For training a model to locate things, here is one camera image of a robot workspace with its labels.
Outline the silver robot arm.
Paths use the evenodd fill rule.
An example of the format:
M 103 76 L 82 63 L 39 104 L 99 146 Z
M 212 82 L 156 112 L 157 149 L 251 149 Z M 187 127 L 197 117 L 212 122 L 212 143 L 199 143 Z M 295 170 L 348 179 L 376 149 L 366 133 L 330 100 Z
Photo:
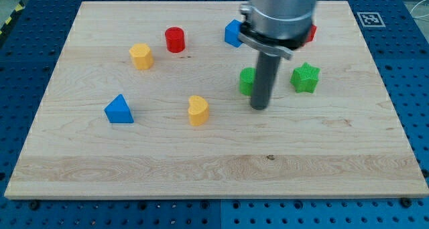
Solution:
M 318 0 L 248 0 L 239 8 L 244 22 L 238 39 L 257 50 L 250 105 L 269 105 L 280 60 L 290 60 L 308 39 Z

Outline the silver black tool clamp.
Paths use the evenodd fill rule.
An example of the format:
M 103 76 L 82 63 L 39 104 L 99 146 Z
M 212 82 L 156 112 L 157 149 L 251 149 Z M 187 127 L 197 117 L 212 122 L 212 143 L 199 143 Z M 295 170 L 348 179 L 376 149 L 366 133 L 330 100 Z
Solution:
M 312 27 L 314 8 L 308 12 L 274 5 L 268 13 L 250 3 L 239 8 L 245 20 L 238 38 L 249 47 L 289 60 L 302 47 Z

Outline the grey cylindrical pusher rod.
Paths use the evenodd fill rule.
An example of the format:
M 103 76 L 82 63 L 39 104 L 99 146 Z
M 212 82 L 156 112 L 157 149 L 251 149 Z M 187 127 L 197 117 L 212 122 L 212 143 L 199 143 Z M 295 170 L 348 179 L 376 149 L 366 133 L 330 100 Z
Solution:
M 255 110 L 264 110 L 269 105 L 280 57 L 259 52 L 250 105 Z

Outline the red block behind arm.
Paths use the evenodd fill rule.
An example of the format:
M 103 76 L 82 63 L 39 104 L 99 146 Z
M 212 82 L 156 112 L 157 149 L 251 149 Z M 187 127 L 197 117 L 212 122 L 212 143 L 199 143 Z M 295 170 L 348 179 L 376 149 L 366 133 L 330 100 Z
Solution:
M 306 43 L 311 42 L 314 39 L 314 36 L 316 34 L 316 30 L 317 30 L 317 27 L 314 24 L 312 24 L 310 31 L 308 33 L 308 37 L 306 39 Z

